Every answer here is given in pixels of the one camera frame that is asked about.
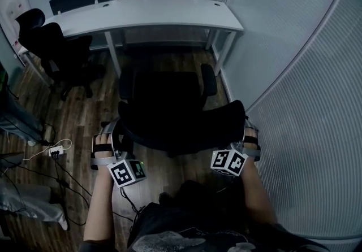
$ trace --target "desk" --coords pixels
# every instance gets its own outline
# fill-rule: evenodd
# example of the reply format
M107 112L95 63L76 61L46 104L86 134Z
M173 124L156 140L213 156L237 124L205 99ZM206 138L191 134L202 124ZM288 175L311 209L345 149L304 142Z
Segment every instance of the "desk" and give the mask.
M213 43L215 31L227 31L229 35L215 66L215 75L218 75L236 33L243 30L224 3L212 0L117 0L55 15L45 24L51 22L60 25L65 37L104 32L118 76L121 70L110 33L112 29L163 25L201 27L210 29L206 49ZM41 79L49 83L27 55L26 48L22 47L19 55L28 61Z

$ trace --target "white tabletop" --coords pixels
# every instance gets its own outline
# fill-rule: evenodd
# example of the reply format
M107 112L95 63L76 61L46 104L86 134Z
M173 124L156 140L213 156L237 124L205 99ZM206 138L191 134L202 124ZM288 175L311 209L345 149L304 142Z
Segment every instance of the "white tabletop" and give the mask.
M65 37L117 28L186 25L242 31L243 27L222 2L212 0L117 0L87 6L48 18ZM26 52L22 47L19 54Z

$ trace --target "power strip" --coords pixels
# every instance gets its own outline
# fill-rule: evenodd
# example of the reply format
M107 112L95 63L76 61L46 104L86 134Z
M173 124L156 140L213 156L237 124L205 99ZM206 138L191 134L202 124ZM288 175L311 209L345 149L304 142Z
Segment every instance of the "power strip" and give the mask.
M64 147L63 146L53 146L49 150L49 156L50 157L58 157L62 154L64 154Z

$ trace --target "office chair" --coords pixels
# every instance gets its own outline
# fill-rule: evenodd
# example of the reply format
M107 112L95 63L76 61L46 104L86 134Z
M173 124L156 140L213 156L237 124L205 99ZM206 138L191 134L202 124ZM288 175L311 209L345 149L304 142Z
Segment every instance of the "office chair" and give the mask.
M132 68L122 71L119 95L121 133L133 142L168 152L169 157L225 148L243 139L245 110L233 101L203 111L208 96L217 92L208 64L201 65L203 93L194 72L141 72L133 80Z
M70 90L83 86L88 98L93 93L89 84L105 73L102 65L91 65L88 61L92 36L81 36L67 40L57 23L45 22L44 13L31 9L16 21L20 24L19 42L41 59L45 73L55 83L65 82L61 100L65 101Z

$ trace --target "sleeve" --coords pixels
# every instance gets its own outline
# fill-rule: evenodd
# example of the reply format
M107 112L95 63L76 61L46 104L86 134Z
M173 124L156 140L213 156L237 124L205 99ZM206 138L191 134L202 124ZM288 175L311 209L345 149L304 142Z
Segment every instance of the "sleeve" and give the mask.
M251 236L261 244L275 249L300 252L328 252L321 244L289 233L280 224L255 225L250 227Z
M80 244L79 252L117 252L117 250L109 241L83 241Z

